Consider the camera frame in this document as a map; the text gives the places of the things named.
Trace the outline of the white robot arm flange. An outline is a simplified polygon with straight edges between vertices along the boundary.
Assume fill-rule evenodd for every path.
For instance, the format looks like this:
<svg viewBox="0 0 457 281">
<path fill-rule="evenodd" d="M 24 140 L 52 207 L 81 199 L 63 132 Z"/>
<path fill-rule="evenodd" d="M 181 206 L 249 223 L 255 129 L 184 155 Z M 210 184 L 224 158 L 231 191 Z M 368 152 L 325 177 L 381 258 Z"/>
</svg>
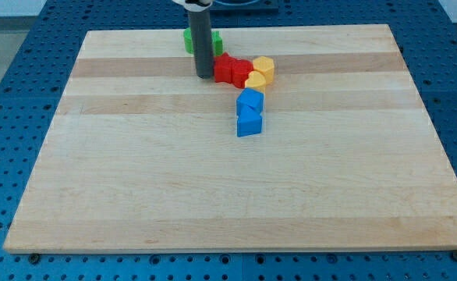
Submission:
<svg viewBox="0 0 457 281">
<path fill-rule="evenodd" d="M 202 12 L 212 6 L 213 0 L 172 0 L 190 12 Z"/>
</svg>

